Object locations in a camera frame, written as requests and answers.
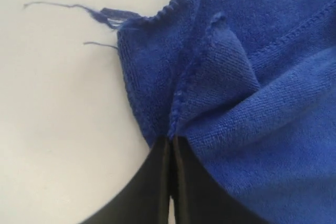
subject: blue microfiber cloth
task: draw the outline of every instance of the blue microfiber cloth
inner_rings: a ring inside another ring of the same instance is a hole
[[[86,10],[118,29],[150,146],[186,136],[216,181],[273,223],[336,223],[336,0]]]

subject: blue fabric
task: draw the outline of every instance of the blue fabric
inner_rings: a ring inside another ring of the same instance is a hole
[[[149,145],[186,136],[271,222],[336,223],[336,0],[172,0],[118,48]]]

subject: white surface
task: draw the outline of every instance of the white surface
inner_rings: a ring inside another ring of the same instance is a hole
[[[148,153],[126,98],[115,33],[79,3],[154,15],[169,0],[0,0],[0,223],[73,224]]]

